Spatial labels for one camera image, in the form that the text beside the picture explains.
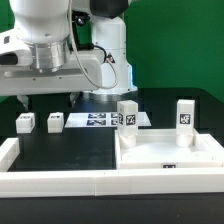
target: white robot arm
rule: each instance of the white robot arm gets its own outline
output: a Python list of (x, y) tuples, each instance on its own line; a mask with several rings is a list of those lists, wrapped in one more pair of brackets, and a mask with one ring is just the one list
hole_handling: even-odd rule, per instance
[(69, 4), (73, 10), (114, 18), (130, 0), (10, 0), (15, 15), (13, 30), (0, 34), (0, 95), (96, 90), (102, 85), (99, 50), (69, 50)]

